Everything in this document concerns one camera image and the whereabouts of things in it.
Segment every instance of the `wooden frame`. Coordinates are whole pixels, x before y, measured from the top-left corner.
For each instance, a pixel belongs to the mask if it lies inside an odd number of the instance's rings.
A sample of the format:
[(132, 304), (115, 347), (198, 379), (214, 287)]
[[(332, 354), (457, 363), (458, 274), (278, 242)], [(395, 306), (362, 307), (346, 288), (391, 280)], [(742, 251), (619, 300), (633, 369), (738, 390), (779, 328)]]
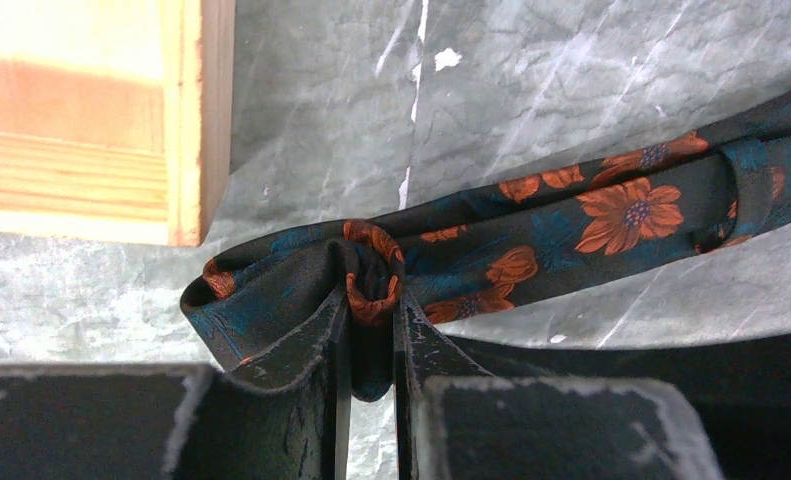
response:
[(0, 232), (194, 246), (229, 175), (235, 0), (0, 0)]

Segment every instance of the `fabric strap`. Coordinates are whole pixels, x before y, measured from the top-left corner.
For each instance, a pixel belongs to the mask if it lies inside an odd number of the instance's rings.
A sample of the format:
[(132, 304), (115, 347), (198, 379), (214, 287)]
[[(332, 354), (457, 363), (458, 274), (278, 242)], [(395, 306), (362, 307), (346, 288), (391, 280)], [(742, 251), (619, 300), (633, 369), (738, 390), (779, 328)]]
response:
[(344, 285), (351, 361), (363, 372), (354, 393), (374, 400), (391, 381), (391, 322), (404, 289), (439, 324), (734, 246), (788, 223), (791, 91), (627, 154), (243, 243), (207, 263), (181, 307), (233, 370)]

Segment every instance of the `floral fabric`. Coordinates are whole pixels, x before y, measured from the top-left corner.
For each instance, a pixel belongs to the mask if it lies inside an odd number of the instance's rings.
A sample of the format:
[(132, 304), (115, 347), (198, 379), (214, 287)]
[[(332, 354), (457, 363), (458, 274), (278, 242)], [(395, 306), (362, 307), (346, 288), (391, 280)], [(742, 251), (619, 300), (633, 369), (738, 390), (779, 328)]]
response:
[[(432, 323), (450, 322), (735, 246), (788, 223), (791, 91), (624, 155), (251, 240), (210, 260), (181, 307), (232, 370), (340, 284), (353, 328), (385, 345), (404, 289)], [(391, 343), (374, 355), (391, 357)], [(357, 383), (360, 398), (381, 391)]]

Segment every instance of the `concrete floor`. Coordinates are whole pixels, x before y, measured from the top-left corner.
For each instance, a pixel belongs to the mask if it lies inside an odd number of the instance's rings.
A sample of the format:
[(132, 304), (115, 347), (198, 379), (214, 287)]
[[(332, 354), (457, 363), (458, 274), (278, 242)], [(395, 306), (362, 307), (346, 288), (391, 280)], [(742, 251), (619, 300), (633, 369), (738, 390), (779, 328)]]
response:
[[(791, 88), (791, 0), (237, 2), (234, 172), (207, 242), (0, 235), (0, 361), (210, 360), (177, 302), (225, 248), (668, 140)], [(551, 348), (791, 331), (791, 225), (444, 330)], [(391, 392), (351, 428), (350, 478), (395, 478)]]

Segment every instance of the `wooden furniture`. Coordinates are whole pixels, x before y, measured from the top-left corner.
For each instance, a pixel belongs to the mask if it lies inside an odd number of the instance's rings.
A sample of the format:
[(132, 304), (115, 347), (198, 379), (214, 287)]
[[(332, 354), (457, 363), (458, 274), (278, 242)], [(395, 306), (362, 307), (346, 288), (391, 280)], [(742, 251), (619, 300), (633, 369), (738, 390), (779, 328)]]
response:
[(0, 0), (0, 231), (194, 246), (228, 177), (235, 0)]

